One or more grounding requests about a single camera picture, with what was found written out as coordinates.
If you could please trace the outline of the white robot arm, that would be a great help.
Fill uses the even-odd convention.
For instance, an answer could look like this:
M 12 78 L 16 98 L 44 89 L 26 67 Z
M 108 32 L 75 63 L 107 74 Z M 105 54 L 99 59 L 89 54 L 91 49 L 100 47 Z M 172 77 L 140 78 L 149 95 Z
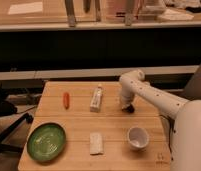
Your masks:
M 144 82 L 145 74 L 136 69 L 119 78 L 122 109 L 136 95 L 175 120 L 170 171 L 201 171 L 201 100 L 187 100 Z

